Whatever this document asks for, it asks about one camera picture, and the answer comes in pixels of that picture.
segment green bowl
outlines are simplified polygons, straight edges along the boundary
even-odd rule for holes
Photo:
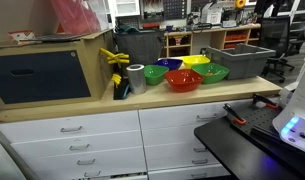
[[[204,77],[202,84],[217,83],[224,79],[230,72],[228,68],[215,63],[193,65],[192,70]]]
[[[144,76],[146,84],[155,86],[160,84],[164,79],[164,74],[169,71],[165,66],[147,65],[144,67]]]

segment red bowl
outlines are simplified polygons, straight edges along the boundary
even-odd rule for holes
[[[169,71],[165,78],[175,92],[195,90],[203,81],[203,76],[191,69]]]

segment blue bowl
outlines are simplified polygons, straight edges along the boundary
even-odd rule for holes
[[[154,65],[158,66],[165,66],[168,67],[170,71],[178,70],[182,65],[181,59],[160,59],[159,61],[155,62]]]

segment yellow bowl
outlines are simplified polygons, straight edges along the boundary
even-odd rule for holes
[[[182,58],[184,66],[191,69],[191,66],[195,64],[206,64],[210,62],[210,59],[205,56],[184,56]]]

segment silver tape roll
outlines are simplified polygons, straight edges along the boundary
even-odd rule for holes
[[[133,94],[143,94],[146,91],[146,82],[144,77],[144,66],[141,64],[133,64],[126,68]]]

